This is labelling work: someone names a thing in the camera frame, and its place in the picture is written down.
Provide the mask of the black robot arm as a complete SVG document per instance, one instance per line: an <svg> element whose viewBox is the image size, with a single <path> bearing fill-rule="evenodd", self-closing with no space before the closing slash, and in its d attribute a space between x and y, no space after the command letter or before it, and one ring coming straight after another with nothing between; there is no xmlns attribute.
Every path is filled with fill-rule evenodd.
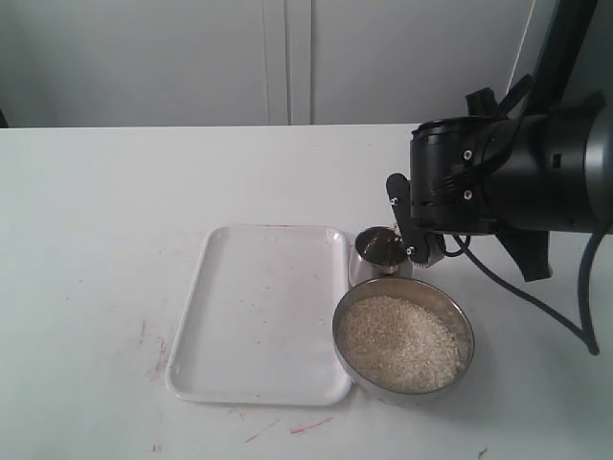
<svg viewBox="0 0 613 460"><path fill-rule="evenodd" d="M410 172L386 182L410 260L445 236L494 236L527 280L549 274L553 232L594 232L612 213L612 128L595 92L540 114L435 120L411 134Z"/></svg>

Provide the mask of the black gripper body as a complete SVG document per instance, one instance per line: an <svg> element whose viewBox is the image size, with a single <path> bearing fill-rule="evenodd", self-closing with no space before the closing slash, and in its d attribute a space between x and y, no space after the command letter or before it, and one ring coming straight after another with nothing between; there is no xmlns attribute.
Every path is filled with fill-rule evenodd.
<svg viewBox="0 0 613 460"><path fill-rule="evenodd" d="M490 209L481 164L506 117L464 116L430 121L412 131L412 223L440 234L494 235L506 223Z"/></svg>

